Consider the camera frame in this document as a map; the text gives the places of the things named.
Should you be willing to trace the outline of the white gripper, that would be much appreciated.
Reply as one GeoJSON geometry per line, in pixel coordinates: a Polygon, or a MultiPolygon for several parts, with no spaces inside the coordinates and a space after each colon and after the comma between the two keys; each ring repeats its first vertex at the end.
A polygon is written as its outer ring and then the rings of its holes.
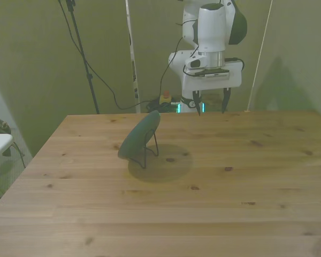
{"type": "Polygon", "coordinates": [[[227,109],[231,89],[240,87],[242,83],[242,61],[226,62],[223,67],[228,72],[210,73],[203,77],[192,77],[186,74],[183,75],[183,90],[193,91],[193,101],[198,115],[201,115],[201,96],[199,90],[223,89],[223,101],[221,104],[221,112],[224,113],[227,109]]]}

